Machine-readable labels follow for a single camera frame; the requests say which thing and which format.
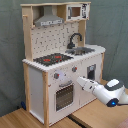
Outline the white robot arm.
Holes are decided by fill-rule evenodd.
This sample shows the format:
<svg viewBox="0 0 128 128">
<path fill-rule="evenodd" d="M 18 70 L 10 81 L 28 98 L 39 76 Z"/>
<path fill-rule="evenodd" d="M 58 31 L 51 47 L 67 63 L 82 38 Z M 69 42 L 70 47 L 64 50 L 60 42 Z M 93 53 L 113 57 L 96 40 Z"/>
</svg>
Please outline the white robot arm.
<svg viewBox="0 0 128 128">
<path fill-rule="evenodd" d="M 128 94 L 120 80 L 112 79 L 106 85 L 102 85 L 94 80 L 78 77 L 77 82 L 83 90 L 92 93 L 107 107 L 128 105 Z"/>
</svg>

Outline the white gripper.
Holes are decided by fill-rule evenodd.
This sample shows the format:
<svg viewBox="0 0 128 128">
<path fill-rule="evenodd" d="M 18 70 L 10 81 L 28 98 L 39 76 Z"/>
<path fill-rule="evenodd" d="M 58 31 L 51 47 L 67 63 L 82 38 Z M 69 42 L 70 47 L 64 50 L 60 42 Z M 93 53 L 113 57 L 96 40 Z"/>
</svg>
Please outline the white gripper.
<svg viewBox="0 0 128 128">
<path fill-rule="evenodd" d="M 87 92 L 91 92 L 94 89 L 94 82 L 89 79 L 78 77 L 77 82 L 82 87 L 82 89 Z"/>
</svg>

